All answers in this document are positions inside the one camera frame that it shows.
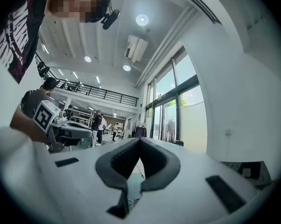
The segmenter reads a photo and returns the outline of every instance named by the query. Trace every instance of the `black metal railing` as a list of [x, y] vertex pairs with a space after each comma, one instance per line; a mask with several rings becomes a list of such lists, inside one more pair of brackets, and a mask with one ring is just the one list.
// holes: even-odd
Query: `black metal railing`
[[[39, 69], [39, 67], [41, 67], [41, 65], [43, 66], [42, 70], [39, 71], [39, 73], [42, 72], [40, 74], [40, 76], [41, 76], [44, 73], [43, 69], [46, 69], [47, 66], [44, 64], [44, 62], [41, 60], [41, 58], [38, 56], [38, 54], [36, 54], [36, 62], [38, 65], [38, 69]], [[91, 96], [91, 97], [101, 98], [101, 99], [121, 103], [124, 105], [137, 106], [137, 100], [138, 100], [137, 97], [100, 89], [98, 87], [90, 86], [87, 84], [82, 84], [80, 82], [73, 82], [73, 81], [58, 79], [55, 77], [55, 75], [49, 69], [47, 69], [46, 74], [41, 77], [44, 78], [45, 80], [48, 77], [54, 77], [57, 81], [59, 81], [59, 83], [56, 87], [63, 89], [63, 90], [72, 91], [75, 93], [80, 93], [80, 94], [84, 94], [84, 95]]]

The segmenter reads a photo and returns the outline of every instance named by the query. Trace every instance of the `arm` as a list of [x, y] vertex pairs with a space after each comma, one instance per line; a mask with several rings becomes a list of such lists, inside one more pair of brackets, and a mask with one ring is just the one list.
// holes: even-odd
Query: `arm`
[[14, 113], [10, 127], [25, 133], [31, 138], [32, 141], [47, 144], [47, 137], [45, 133], [37, 126], [37, 124], [32, 119], [22, 113], [19, 108], [17, 108]]

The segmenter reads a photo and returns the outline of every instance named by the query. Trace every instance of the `glass door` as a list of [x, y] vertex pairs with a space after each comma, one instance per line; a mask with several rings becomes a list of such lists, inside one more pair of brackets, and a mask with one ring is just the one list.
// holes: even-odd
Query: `glass door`
[[176, 139], [177, 131], [176, 100], [164, 104], [164, 127], [162, 140], [172, 143]]
[[155, 115], [154, 115], [154, 129], [153, 129], [153, 139], [159, 140], [160, 133], [161, 133], [161, 111], [162, 107], [155, 108]]

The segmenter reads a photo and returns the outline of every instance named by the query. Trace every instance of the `black hair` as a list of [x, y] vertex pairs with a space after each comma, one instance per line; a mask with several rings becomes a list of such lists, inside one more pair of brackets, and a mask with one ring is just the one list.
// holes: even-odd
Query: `black hair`
[[58, 82], [56, 81], [56, 79], [54, 79], [53, 77], [49, 77], [44, 82], [42, 87], [43, 87], [44, 90], [49, 91], [49, 90], [53, 90], [56, 87], [57, 84], [58, 84]]

